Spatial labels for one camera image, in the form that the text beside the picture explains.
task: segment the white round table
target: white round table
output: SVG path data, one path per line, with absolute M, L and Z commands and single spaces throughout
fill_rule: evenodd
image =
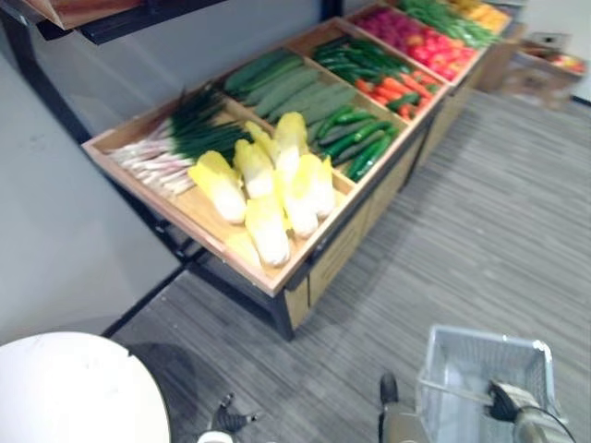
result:
M 53 332 L 0 347 L 0 442 L 170 443 L 163 397 L 123 346 Z

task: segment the striped carpet floor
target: striped carpet floor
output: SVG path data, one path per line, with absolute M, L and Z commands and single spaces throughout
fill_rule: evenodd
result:
M 546 341 L 590 442 L 590 115 L 475 94 L 291 343 L 181 275 L 115 335 L 161 384 L 174 443 L 228 391 L 266 414 L 245 443 L 376 441 L 380 375 L 412 406 L 433 324 Z

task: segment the yellow vegetable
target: yellow vegetable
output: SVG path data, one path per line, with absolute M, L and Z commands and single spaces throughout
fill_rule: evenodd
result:
M 291 178 L 297 171 L 300 155 L 308 153 L 306 122 L 299 113 L 282 115 L 275 129 L 275 149 L 271 155 L 275 168 Z
M 309 198 L 307 178 L 296 173 L 289 179 L 285 173 L 276 172 L 275 190 L 295 235 L 301 238 L 310 237 L 318 228 L 318 219 Z
M 247 202 L 245 225 L 264 263 L 276 267 L 289 260 L 283 210 L 275 195 L 250 199 Z
M 296 178 L 304 175 L 307 180 L 308 198 L 311 207 L 321 219 L 328 217 L 336 206 L 336 196 L 332 187 L 331 159 L 322 162 L 313 154 L 302 155 Z
M 208 150 L 187 172 L 226 221 L 244 221 L 247 205 L 240 180 L 222 154 Z
M 273 165 L 258 143 L 239 139 L 235 144 L 234 166 L 244 177 L 250 198 L 267 196 L 273 192 Z

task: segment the wire basket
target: wire basket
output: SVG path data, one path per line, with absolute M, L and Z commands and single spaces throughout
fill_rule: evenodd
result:
M 482 402 L 467 398 L 470 394 L 474 399 L 487 398 L 492 379 L 528 390 L 540 407 L 558 415 L 546 343 L 471 329 L 431 329 L 416 385 L 416 412 L 432 443 L 512 441 L 512 424 L 487 417 Z

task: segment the wooden cabinet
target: wooden cabinet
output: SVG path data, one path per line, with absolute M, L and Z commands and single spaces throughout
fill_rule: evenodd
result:
M 443 101 L 440 112 L 433 120 L 431 128 L 425 141 L 425 147 L 421 151 L 421 156 L 418 159 L 418 166 L 422 166 L 431 155 L 433 150 L 440 144 L 440 142 L 447 134 L 447 131 L 452 126 L 456 118 L 462 113 L 465 104 L 474 92 L 480 76 L 482 75 L 482 65 L 479 65 L 466 78 L 465 82 L 460 85 L 453 93 L 449 94 Z
M 425 140 L 425 135 L 426 132 L 423 132 L 416 138 L 408 151 L 374 190 L 372 197 L 368 201 L 368 216 L 366 219 L 364 235 L 378 221 L 380 215 L 386 210 L 386 208 L 388 208 L 390 203 L 394 200 L 394 197 L 396 197 L 396 194 L 398 194 L 410 169 L 413 167 L 413 162 Z
M 332 241 L 309 274 L 310 306 L 318 302 L 324 290 L 353 255 L 365 234 L 368 203 L 347 223 L 337 238 Z

